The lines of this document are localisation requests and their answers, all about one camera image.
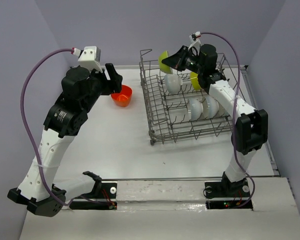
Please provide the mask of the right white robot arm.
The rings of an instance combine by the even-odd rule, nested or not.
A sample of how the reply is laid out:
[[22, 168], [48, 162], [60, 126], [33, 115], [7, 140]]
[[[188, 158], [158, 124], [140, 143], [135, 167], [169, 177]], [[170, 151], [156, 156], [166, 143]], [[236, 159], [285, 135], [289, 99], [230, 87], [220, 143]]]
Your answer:
[[257, 110], [239, 96], [222, 70], [217, 68], [218, 54], [211, 44], [203, 44], [193, 53], [182, 46], [177, 53], [165, 56], [159, 63], [179, 72], [189, 70], [197, 74], [199, 86], [213, 97], [232, 118], [231, 143], [233, 156], [221, 181], [205, 184], [206, 198], [231, 198], [246, 185], [247, 169], [256, 152], [268, 140], [268, 113]]

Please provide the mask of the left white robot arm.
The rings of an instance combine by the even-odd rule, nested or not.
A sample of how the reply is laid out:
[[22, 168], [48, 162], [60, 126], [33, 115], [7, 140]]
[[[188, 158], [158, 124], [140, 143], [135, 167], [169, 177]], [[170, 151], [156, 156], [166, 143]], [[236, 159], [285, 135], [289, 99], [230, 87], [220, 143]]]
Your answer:
[[61, 183], [54, 179], [98, 98], [119, 93], [122, 81], [112, 63], [105, 64], [101, 71], [77, 66], [66, 72], [61, 80], [62, 92], [44, 120], [32, 164], [21, 184], [9, 190], [10, 200], [25, 205], [34, 215], [53, 217], [77, 197], [87, 199], [100, 194], [102, 178], [91, 171]]

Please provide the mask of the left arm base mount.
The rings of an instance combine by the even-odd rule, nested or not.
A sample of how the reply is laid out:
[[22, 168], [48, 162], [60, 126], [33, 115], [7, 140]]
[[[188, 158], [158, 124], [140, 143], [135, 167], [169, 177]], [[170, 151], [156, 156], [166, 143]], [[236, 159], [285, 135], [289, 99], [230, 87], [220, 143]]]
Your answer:
[[70, 184], [66, 198], [71, 210], [115, 210], [118, 183], [103, 181], [93, 172], [85, 171]]

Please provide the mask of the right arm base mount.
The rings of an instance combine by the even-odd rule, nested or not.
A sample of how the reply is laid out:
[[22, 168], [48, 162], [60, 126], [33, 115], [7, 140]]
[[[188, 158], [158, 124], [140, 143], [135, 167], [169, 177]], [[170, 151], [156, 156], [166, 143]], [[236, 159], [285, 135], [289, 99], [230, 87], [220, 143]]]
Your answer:
[[250, 199], [251, 192], [245, 177], [242, 180], [231, 182], [223, 173], [221, 180], [205, 182], [202, 193], [206, 198], [205, 205], [208, 210], [253, 210], [253, 203]]

